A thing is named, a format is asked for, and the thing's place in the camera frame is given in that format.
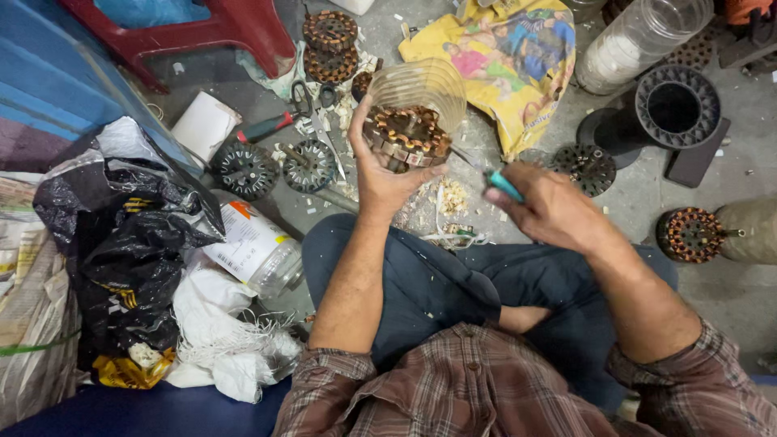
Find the sleeve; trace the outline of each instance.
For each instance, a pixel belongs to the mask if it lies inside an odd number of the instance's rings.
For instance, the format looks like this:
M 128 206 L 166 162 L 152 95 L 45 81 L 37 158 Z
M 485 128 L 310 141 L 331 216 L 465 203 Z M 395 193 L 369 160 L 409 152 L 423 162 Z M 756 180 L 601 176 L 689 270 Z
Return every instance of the sleeve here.
M 702 320 L 699 339 L 671 357 L 646 365 L 616 345 L 610 373 L 642 397 L 637 420 L 666 436 L 740 437 L 777 434 L 777 409 L 742 370 L 739 348 Z
M 280 406 L 273 435 L 345 435 L 345 411 L 359 388 L 377 375 L 369 354 L 305 349 Z

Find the blue screwdriver handle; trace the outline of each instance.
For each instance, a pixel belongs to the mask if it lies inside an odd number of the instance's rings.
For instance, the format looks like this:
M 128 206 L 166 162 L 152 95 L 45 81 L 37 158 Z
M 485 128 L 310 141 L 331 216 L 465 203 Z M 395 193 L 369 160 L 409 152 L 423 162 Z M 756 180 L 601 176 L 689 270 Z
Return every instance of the blue screwdriver handle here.
M 505 193 L 507 193 L 508 196 L 510 196 L 515 201 L 518 201 L 519 203 L 524 203 L 523 195 L 521 195 L 521 193 L 519 193 L 518 190 L 516 190 L 515 187 L 513 187 L 513 184 L 511 184 L 509 180 L 505 179 L 505 177 L 502 176 L 502 173 L 500 173 L 499 170 L 489 172 L 486 175 L 486 179 L 488 180 L 489 185 L 504 191 Z

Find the black plastic bag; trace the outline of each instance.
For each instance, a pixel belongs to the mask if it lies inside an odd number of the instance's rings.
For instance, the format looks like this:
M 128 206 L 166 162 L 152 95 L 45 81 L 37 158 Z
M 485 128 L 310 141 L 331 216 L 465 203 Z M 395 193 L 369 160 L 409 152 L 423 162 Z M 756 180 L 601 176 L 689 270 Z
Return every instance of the black plastic bag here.
M 224 241 L 215 196 L 144 137 L 160 161 L 107 158 L 92 139 L 47 173 L 33 202 L 66 257 L 84 320 L 84 370 L 98 355 L 127 357 L 136 343 L 175 347 L 180 251 Z

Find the white label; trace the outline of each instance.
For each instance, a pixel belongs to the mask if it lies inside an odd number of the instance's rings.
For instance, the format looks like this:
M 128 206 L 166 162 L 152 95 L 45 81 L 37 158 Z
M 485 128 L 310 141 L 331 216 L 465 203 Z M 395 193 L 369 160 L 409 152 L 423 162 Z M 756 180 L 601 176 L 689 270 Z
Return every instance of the white label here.
M 211 244 L 203 250 L 243 284 L 279 244 L 291 238 L 248 202 L 229 202 L 221 207 L 221 218 L 227 243 Z

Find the blue wall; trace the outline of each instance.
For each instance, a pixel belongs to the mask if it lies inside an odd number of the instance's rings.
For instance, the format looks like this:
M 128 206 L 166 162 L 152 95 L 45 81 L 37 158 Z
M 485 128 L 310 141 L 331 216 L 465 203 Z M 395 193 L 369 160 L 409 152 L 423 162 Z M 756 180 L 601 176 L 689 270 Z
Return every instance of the blue wall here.
M 54 0 L 0 0 L 0 117 L 75 140 L 123 115 L 191 168 L 188 154 L 68 12 Z

